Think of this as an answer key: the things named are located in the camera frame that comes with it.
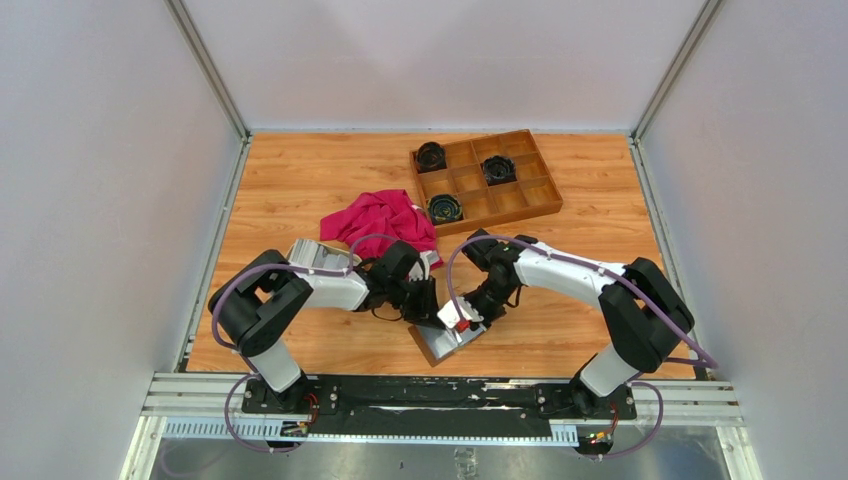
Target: white wall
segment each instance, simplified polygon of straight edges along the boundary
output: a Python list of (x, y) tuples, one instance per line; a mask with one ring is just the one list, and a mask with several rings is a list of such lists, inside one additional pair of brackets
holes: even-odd
[(646, 141), (767, 479), (848, 471), (846, 24), (842, 0), (728, 0)]
[(703, 0), (188, 0), (253, 128), (635, 126)]
[(117, 477), (237, 154), (163, 2), (0, 3), (0, 477)]

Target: table surface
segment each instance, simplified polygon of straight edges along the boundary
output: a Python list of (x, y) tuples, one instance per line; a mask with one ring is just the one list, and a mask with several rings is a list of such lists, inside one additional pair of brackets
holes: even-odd
[[(479, 136), (415, 134), (257, 134), (239, 185), (212, 277), (210, 295), (259, 253), (285, 253), (297, 238), (319, 238), (319, 221), (346, 208), (362, 192), (404, 188), (419, 202), (409, 151), (425, 141), (448, 143)], [(488, 228), (525, 234), (568, 253), (608, 262), (638, 256), (661, 264), (626, 137), (536, 135), (563, 197), (559, 213)], [(470, 232), (439, 238), (447, 259)], [(343, 247), (337, 242), (331, 244)], [(463, 257), (454, 267), (458, 292), (485, 278)], [(434, 272), (440, 303), (448, 299), (445, 269)], [(379, 310), (393, 317), (390, 307)], [(335, 309), (301, 311), (284, 338), (308, 373), (571, 377), (609, 343), (600, 312), (563, 295), (527, 288), (521, 305), (492, 329), (440, 365), (431, 367), (403, 321)], [(685, 346), (676, 356), (686, 356)], [(204, 311), (188, 371), (247, 371), (218, 346)], [(666, 364), (657, 378), (693, 378), (691, 367)]]

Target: small wooden box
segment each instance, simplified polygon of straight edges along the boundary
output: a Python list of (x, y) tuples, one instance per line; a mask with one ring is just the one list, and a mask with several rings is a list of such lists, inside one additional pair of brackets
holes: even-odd
[[(415, 188), (421, 205), (439, 194), (454, 195), (462, 206), (463, 219), (436, 225), (438, 235), (477, 230), (501, 223), (556, 213), (562, 197), (548, 172), (529, 130), (479, 137), (442, 145), (447, 168), (418, 173), (417, 151), (409, 153)], [(488, 186), (482, 163), (501, 155), (515, 162), (516, 181)]]

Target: red object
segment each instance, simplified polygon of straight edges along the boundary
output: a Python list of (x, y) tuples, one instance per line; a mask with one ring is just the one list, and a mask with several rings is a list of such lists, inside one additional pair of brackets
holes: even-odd
[[(363, 193), (346, 209), (321, 219), (321, 240), (339, 240), (349, 247), (369, 233), (399, 238), (419, 252), (436, 250), (436, 229), (406, 190)], [(379, 257), (391, 244), (384, 238), (371, 238), (359, 244), (354, 253), (362, 258)], [(439, 259), (431, 268), (441, 264)]]

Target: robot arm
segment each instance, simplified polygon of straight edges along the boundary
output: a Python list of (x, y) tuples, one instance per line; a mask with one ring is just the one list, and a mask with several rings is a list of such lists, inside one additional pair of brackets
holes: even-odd
[[(486, 235), (478, 230), (475, 236)], [(689, 332), (694, 320), (683, 301), (668, 283), (660, 269), (644, 258), (625, 265), (604, 263), (568, 255), (591, 262), (601, 271), (557, 261), (551, 254), (557, 250), (536, 241), (516, 237), (533, 244), (545, 253), (497, 240), (480, 240), (469, 244), (463, 253), (488, 277), (477, 289), (459, 298), (463, 315), (452, 302), (439, 312), (439, 319), (449, 329), (485, 330), (505, 315), (504, 305), (512, 293), (522, 287), (544, 287), (591, 305), (604, 314), (612, 342), (592, 357), (572, 380), (572, 401), (589, 411), (600, 398), (608, 396), (621, 384), (640, 373), (654, 372), (668, 358), (680, 339), (647, 307), (637, 303), (633, 294), (605, 273), (616, 273), (648, 295), (684, 332)], [(463, 323), (460, 318), (469, 319)], [(451, 335), (448, 330), (442, 336)], [(456, 342), (455, 349), (463, 346)]]
[[(238, 275), (218, 289), (209, 300), (214, 311), (224, 290), (238, 285), (221, 308), (218, 322), (249, 364), (268, 386), (285, 401), (287, 391), (305, 374), (292, 358), (282, 334), (304, 308), (331, 307), (348, 311), (368, 311), (388, 302), (414, 324), (436, 320), (435, 280), (427, 275), (418, 251), (397, 241), (378, 259), (357, 266), (344, 276), (319, 276), (285, 270), (269, 270), (242, 279), (245, 272), (260, 265), (289, 262), (277, 250), (267, 250)], [(420, 265), (424, 278), (410, 278)], [(262, 298), (261, 292), (267, 294)]]

